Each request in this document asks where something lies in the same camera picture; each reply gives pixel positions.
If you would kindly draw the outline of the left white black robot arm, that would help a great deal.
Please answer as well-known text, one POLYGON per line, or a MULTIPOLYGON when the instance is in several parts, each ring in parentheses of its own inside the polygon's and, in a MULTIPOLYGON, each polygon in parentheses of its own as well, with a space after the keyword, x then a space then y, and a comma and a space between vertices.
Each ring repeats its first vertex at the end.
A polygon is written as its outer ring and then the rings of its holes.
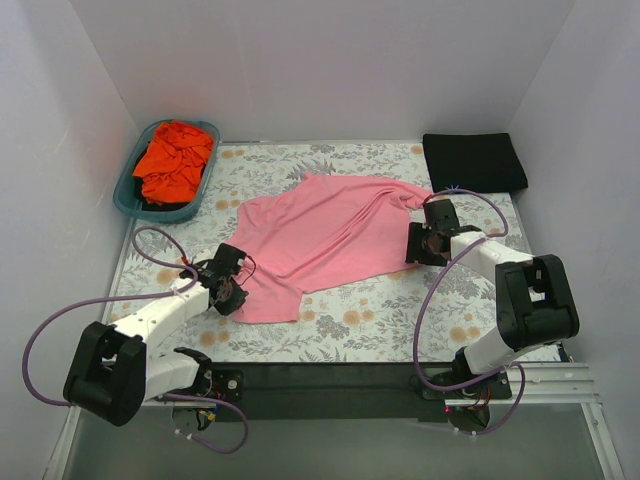
POLYGON ((81 334, 63 397, 114 426, 129 422, 141 405, 166 394, 237 402, 244 374, 215 366, 204 353, 177 347, 155 350, 187 320, 213 309, 231 314, 247 292, 236 277, 248 256, 228 244, 205 251, 180 273, 170 291, 112 324, 90 324, 81 334))

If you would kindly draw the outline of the pink t shirt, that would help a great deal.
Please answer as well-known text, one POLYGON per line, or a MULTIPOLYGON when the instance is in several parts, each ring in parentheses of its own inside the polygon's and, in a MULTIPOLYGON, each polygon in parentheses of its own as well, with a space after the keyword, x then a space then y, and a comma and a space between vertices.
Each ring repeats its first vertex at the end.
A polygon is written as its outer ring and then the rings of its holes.
POLYGON ((289 191, 242 203, 228 243, 253 261, 232 319, 294 321, 306 294, 407 269, 409 213, 429 194, 395 179, 308 173, 289 191))

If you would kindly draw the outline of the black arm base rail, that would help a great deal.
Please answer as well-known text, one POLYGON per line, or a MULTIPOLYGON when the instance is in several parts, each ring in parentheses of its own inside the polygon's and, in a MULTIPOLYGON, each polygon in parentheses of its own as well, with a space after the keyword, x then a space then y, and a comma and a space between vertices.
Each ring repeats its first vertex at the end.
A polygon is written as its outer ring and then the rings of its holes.
POLYGON ((447 421, 447 400, 484 411, 489 400, 512 396, 504 373, 461 390, 440 392, 420 382, 411 363, 231 363, 207 373, 202 393, 176 405, 199 410, 199 421, 238 417, 207 404, 212 398, 239 408, 250 420, 416 419, 447 421))

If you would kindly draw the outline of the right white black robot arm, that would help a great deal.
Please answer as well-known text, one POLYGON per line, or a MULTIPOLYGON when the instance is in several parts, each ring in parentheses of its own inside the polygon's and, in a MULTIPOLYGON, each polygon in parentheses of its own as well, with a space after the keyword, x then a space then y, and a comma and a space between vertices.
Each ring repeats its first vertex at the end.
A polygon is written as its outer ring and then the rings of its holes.
POLYGON ((501 243, 509 230, 486 233, 459 222, 451 200, 454 190, 430 194, 422 204, 425 220, 409 226, 406 261, 439 268, 420 307, 412 355, 418 381, 437 392, 457 391, 475 397, 523 355, 576 336, 580 321, 561 259, 534 256, 501 243), (456 265, 489 281, 495 292, 496 325, 473 344, 460 349, 446 384, 424 372, 419 343, 422 323, 440 283, 456 265))

